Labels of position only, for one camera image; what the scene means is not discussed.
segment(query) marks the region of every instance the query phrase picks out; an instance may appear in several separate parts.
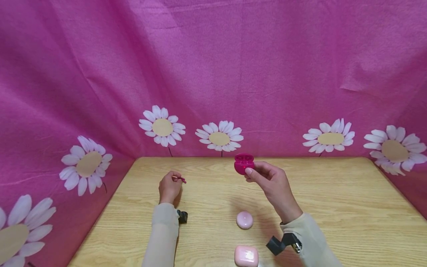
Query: forearm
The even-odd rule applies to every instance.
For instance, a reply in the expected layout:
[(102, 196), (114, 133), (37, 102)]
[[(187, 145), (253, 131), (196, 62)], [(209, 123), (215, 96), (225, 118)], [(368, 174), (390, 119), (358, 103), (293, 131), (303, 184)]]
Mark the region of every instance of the forearm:
[(178, 214), (172, 204), (162, 203), (154, 208), (142, 267), (173, 267), (178, 228)]
[(293, 233), (302, 243), (299, 254), (305, 267), (341, 267), (342, 264), (326, 243), (325, 236), (309, 214), (280, 225), (283, 233)]

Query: wooden table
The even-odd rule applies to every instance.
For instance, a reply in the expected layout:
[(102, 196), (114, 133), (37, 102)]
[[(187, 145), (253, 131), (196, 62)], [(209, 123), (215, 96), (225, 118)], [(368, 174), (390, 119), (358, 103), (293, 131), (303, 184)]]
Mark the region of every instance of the wooden table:
[[(310, 213), (344, 266), (427, 266), (427, 222), (366, 158), (264, 158), (286, 170), (297, 201)], [(258, 248), (260, 267), (302, 266), (292, 250), (265, 247), (281, 237), (280, 219), (232, 158), (140, 158), (70, 263), (72, 267), (141, 265), (158, 203), (158, 182), (170, 169), (187, 180), (179, 209), (176, 267), (234, 266), (238, 244)], [(254, 225), (242, 230), (236, 215)]]

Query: pink curtain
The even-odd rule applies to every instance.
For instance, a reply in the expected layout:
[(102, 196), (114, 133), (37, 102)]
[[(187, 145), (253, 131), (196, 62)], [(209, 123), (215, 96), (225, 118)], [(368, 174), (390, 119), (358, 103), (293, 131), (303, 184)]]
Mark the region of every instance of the pink curtain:
[(364, 156), (427, 216), (426, 13), (2, 1), (0, 266), (66, 266), (141, 156)]

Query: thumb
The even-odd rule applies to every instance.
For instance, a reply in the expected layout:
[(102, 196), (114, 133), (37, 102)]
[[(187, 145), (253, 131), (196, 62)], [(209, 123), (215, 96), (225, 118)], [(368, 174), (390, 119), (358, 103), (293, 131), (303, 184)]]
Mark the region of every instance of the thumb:
[(255, 183), (257, 183), (261, 187), (261, 189), (264, 189), (267, 185), (268, 180), (254, 169), (246, 168), (245, 173), (247, 176), (249, 176), (249, 178), (251, 178)]

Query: hand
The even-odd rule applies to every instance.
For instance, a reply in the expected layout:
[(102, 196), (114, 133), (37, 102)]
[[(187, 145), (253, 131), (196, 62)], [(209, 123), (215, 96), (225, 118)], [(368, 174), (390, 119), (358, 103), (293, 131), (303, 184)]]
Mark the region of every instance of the hand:
[(264, 191), (284, 224), (290, 223), (302, 215), (296, 202), (284, 170), (267, 162), (255, 162), (255, 170), (245, 169), (246, 181), (257, 183)]
[(161, 203), (170, 203), (173, 205), (173, 201), (179, 195), (181, 191), (182, 180), (176, 177), (181, 177), (180, 173), (170, 171), (159, 183), (159, 193)]

